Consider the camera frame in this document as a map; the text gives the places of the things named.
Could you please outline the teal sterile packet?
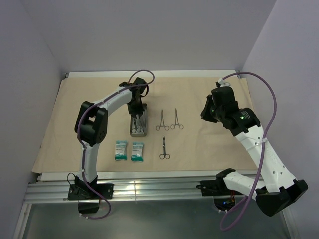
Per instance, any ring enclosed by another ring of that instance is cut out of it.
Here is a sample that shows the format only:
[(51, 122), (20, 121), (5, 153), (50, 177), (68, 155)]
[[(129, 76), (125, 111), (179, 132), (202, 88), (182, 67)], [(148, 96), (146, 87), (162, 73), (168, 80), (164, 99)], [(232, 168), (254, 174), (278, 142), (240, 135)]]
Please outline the teal sterile packet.
[(132, 162), (143, 162), (143, 142), (133, 142), (132, 144), (132, 153), (131, 153), (131, 161)]
[(127, 160), (127, 141), (117, 140), (115, 144), (115, 161)]

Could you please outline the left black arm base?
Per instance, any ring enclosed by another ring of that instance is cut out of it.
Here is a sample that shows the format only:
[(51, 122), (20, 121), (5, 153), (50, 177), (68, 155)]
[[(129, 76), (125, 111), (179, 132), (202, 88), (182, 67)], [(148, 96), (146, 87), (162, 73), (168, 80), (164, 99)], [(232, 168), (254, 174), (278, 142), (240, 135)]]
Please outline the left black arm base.
[[(109, 200), (113, 197), (114, 184), (96, 184), (94, 190)], [(71, 184), (67, 196), (69, 201), (78, 201), (78, 211), (82, 214), (95, 214), (100, 208), (102, 198), (87, 188)]]

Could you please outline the metal instrument tray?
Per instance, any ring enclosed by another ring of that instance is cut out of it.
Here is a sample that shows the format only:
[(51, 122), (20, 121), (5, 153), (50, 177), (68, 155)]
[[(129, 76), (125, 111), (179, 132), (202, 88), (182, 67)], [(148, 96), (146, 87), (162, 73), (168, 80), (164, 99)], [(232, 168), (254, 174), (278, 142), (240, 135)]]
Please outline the metal instrument tray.
[(148, 133), (148, 111), (147, 104), (142, 104), (144, 111), (141, 116), (131, 117), (130, 120), (130, 136), (131, 137), (146, 137)]

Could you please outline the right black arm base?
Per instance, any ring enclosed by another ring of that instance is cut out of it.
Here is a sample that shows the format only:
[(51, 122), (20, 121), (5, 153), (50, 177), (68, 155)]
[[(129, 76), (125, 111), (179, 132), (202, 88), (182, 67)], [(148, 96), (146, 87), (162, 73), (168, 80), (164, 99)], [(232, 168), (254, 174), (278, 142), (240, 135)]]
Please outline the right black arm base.
[(204, 197), (242, 195), (237, 191), (227, 189), (225, 184), (219, 180), (202, 180), (199, 185), (196, 185), (196, 189), (199, 189)]

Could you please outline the steel tweezers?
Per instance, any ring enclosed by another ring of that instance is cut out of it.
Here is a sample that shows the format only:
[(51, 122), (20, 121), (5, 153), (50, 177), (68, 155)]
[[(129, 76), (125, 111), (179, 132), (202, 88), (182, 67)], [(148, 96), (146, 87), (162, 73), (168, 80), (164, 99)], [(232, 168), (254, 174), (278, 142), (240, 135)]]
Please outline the steel tweezers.
[(139, 116), (139, 118), (137, 119), (137, 124), (141, 132), (144, 133), (146, 128), (145, 114), (141, 114), (141, 116)]

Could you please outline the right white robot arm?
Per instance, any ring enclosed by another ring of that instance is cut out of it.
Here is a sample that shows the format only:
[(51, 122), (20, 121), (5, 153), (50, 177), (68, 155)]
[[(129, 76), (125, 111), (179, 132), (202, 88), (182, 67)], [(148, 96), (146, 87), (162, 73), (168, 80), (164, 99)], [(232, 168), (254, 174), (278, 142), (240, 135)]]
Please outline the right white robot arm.
[(232, 168), (216, 175), (215, 180), (201, 181), (198, 189), (203, 196), (221, 196), (238, 192), (252, 195), (259, 209), (271, 217), (288, 207), (309, 188), (305, 180), (298, 180), (279, 159), (264, 137), (264, 130), (250, 108), (239, 108), (231, 87), (219, 87), (207, 96), (201, 118), (212, 123), (222, 123), (225, 129), (246, 149), (257, 167), (262, 180), (254, 183)]

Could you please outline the steel hemostat forceps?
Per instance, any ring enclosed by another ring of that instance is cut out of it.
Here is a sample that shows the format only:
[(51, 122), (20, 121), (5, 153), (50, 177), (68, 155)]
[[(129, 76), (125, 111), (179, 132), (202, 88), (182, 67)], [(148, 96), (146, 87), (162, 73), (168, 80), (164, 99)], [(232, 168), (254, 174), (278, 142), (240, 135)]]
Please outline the steel hemostat forceps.
[(161, 110), (160, 124), (157, 125), (155, 127), (155, 129), (156, 129), (156, 131), (160, 131), (162, 128), (164, 130), (166, 130), (166, 131), (170, 130), (170, 127), (168, 125), (166, 125), (165, 122), (164, 122), (164, 112), (163, 112), (163, 110)]
[(179, 129), (181, 129), (181, 130), (184, 129), (184, 125), (182, 125), (182, 124), (179, 123), (178, 111), (177, 111), (177, 108), (175, 108), (175, 122), (174, 122), (174, 124), (172, 124), (172, 125), (170, 126), (170, 129), (174, 130), (174, 129), (176, 129), (177, 127), (178, 127)]

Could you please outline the beige cloth wrap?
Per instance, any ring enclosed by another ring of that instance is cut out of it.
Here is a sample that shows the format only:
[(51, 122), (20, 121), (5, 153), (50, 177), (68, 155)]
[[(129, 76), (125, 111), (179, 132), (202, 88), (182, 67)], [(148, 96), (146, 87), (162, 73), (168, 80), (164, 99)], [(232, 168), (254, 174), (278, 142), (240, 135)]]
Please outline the beige cloth wrap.
[[(93, 102), (112, 93), (123, 78), (68, 78), (62, 81), (51, 119), (32, 171), (76, 172), (81, 164), (81, 144), (74, 131), (79, 109), (84, 101)], [(220, 123), (206, 122), (201, 112), (206, 97), (216, 86), (215, 77), (158, 77), (150, 83), (149, 93), (142, 99), (148, 105), (146, 137), (131, 137), (130, 115), (126, 105), (108, 118), (107, 134), (100, 144), (97, 159), (99, 172), (149, 172), (197, 170), (255, 170), (256, 165), (241, 143)], [(175, 122), (184, 125), (168, 131), (156, 131), (161, 110), (169, 127)], [(160, 159), (165, 136), (170, 159)], [(115, 161), (117, 140), (126, 140), (127, 160)], [(143, 162), (132, 162), (133, 142), (143, 142)]]

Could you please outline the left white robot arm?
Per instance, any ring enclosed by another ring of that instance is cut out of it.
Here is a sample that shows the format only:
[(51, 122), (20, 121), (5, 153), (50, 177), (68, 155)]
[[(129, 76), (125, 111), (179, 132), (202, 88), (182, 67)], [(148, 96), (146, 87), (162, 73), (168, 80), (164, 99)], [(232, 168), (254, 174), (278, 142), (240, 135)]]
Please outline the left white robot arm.
[(135, 120), (133, 133), (145, 134), (147, 105), (142, 103), (142, 97), (148, 90), (146, 81), (137, 77), (132, 83), (122, 82), (101, 100), (82, 103), (75, 125), (77, 138), (82, 145), (81, 166), (75, 177), (75, 185), (84, 198), (91, 199), (97, 193), (97, 155), (100, 143), (107, 134), (108, 117), (121, 106), (127, 105), (129, 115)]

